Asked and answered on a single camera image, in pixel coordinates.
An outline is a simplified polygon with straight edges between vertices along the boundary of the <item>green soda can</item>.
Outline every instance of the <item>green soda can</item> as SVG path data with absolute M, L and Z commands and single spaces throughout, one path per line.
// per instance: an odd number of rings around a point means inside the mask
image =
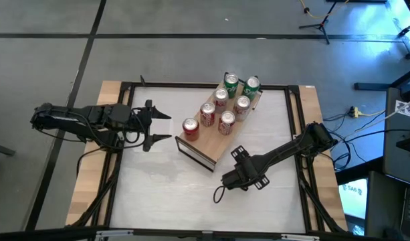
M 243 87 L 242 95 L 247 96 L 252 101 L 259 89 L 260 81 L 256 77 L 249 77 Z
M 224 78 L 224 89 L 229 93 L 229 98 L 234 98 L 236 95 L 237 84 L 239 84 L 239 78 L 235 74 L 226 74 Z

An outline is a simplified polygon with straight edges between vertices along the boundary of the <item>wooden table frame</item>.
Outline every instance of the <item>wooden table frame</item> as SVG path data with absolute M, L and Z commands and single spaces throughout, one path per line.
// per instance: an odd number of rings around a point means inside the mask
M 117 102 L 131 104 L 134 87 L 143 84 L 145 84 L 143 81 L 142 83 L 103 81 L 97 104 L 114 104 Z M 146 83 L 146 86 L 150 87 L 192 88 L 192 85 L 194 85 L 194 88 L 214 88 L 217 86 L 217 84 Z M 315 87 L 286 87 L 287 96 L 290 97 L 286 99 L 287 105 L 290 104 L 292 110 L 297 110 L 292 111 L 292 116 L 290 117 L 294 122 L 294 126 L 292 127 L 294 132 L 300 133 L 302 128 L 304 128 L 305 123 L 312 123 L 314 121 L 321 123 L 322 115 Z M 96 148 L 97 146 L 95 143 L 88 143 L 85 152 Z M 120 164 L 121 154 L 122 152 L 118 154 L 109 154 L 103 151 L 98 151 L 83 158 L 66 224 L 74 223 L 92 203 L 98 190 L 112 173 L 114 166 Z M 324 155 L 318 155 L 314 159 L 313 166 L 308 169 L 308 172 L 304 172 L 304 174 L 306 175 L 306 178 L 308 178 L 312 188 L 316 187 L 320 201 L 330 216 L 341 228 L 347 230 L 332 161 Z M 314 209 L 312 202 L 304 193 L 302 194 L 302 191 L 303 190 L 300 189 L 300 196 L 303 196 L 303 200 L 307 199 L 307 202 L 302 202 L 302 206 L 305 205 L 308 210 L 308 212 L 304 211 L 303 213 L 304 219 L 309 219 L 309 222 L 305 221 L 306 231 L 323 229 L 328 231 L 329 229 L 326 224 L 323 224 L 322 219 L 318 218 L 319 216 L 316 215 L 316 210 Z M 111 202 L 112 199 L 114 199 L 114 194 L 115 188 L 112 188 L 102 201 L 98 212 L 96 212 L 94 217 L 89 220 L 88 225 L 109 225 L 112 203 L 109 204 L 108 201 Z

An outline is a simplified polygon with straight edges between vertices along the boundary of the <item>sticker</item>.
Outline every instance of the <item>sticker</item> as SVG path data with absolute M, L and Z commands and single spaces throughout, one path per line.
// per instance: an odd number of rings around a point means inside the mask
M 402 102 L 397 100 L 396 102 L 396 106 L 395 106 L 395 111 L 398 111 L 400 108 L 403 108 L 407 103 L 406 102 Z M 408 104 L 407 107 L 405 107 L 404 109 L 398 111 L 399 114 L 403 114 L 406 116 L 410 116 L 410 104 Z

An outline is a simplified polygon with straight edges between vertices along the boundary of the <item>desk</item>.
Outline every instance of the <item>desk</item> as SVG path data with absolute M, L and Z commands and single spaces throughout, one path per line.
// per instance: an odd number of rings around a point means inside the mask
M 122 82 L 119 81 L 103 81 L 97 104 L 117 103 L 121 85 Z M 316 89 L 313 86 L 300 86 L 299 89 L 304 120 L 306 123 L 311 123 L 313 121 L 321 123 L 322 115 L 320 112 Z M 291 100 L 292 108 L 296 110 L 297 107 L 293 94 L 291 95 Z M 124 98 L 122 102 L 127 104 L 127 98 Z M 296 130 L 299 131 L 300 121 L 298 113 L 295 111 L 294 122 L 296 125 Z M 86 145 L 85 152 L 96 148 L 97 146 L 95 143 L 88 143 Z M 66 224 L 75 222 L 95 198 L 101 179 L 105 156 L 105 152 L 100 151 L 83 158 Z M 110 162 L 108 172 L 111 172 L 114 166 L 115 157 L 111 158 L 112 161 Z M 336 220 L 337 224 L 347 230 L 332 161 L 325 156 L 317 156 L 314 160 L 314 173 L 316 176 L 318 194 L 322 204 L 327 209 L 328 213 Z M 108 195 L 103 200 L 100 207 L 100 212 L 97 217 L 97 224 L 104 223 L 104 216 L 107 212 L 107 203 Z M 310 200 L 308 200 L 308 208 L 311 217 L 312 229 L 317 230 L 316 215 Z

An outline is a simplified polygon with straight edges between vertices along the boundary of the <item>concrete floor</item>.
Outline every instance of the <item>concrete floor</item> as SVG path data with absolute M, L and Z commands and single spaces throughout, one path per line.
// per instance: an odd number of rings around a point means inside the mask
M 90 33 L 99 3 L 0 0 L 0 33 Z M 306 4 L 316 15 L 331 5 L 324 0 Z M 328 34 L 389 39 L 409 21 L 405 8 L 396 1 L 349 3 L 330 16 L 326 29 Z M 98 33 L 319 34 L 298 29 L 318 22 L 291 0 L 114 0 L 106 4 Z M 0 38 L 0 144 L 17 151 L 14 157 L 0 155 L 0 232 L 22 229 L 52 143 L 31 130 L 33 108 L 66 103 L 85 46 L 86 39 Z M 103 80 L 137 81 L 142 74 L 150 82 L 218 82 L 229 71 L 243 78 L 256 74 L 265 84 L 315 85 L 324 116 L 350 106 L 376 112 L 385 107 L 385 93 L 354 91 L 352 84 L 394 81 L 410 70 L 410 60 L 403 58 L 407 52 L 404 43 L 387 39 L 340 39 L 329 46 L 321 39 L 97 39 L 75 106 L 95 104 Z M 346 119 L 338 133 L 347 135 L 369 120 Z M 370 131 L 381 129 L 383 124 Z M 355 144 L 370 160 L 381 155 L 383 136 Z M 83 149 L 63 143 L 37 228 L 64 225 Z M 338 147 L 332 155 L 343 153 Z M 349 166 L 359 163 L 353 155 Z

